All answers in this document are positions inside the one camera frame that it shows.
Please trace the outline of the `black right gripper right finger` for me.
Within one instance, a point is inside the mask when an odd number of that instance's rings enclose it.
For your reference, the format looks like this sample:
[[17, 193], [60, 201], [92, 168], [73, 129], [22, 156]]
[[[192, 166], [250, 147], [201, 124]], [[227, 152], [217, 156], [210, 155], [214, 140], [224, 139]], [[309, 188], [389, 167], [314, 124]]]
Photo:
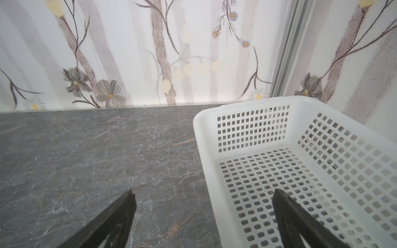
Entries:
[[273, 207], [285, 248], [347, 248], [281, 189], [275, 189]]

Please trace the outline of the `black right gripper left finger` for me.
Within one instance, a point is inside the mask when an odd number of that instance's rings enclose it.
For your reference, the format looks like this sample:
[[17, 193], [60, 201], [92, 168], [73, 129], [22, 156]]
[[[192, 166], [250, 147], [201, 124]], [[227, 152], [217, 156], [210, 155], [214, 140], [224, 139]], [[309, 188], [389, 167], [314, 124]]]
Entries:
[[61, 248], [124, 248], [136, 212], [135, 195], [126, 191]]

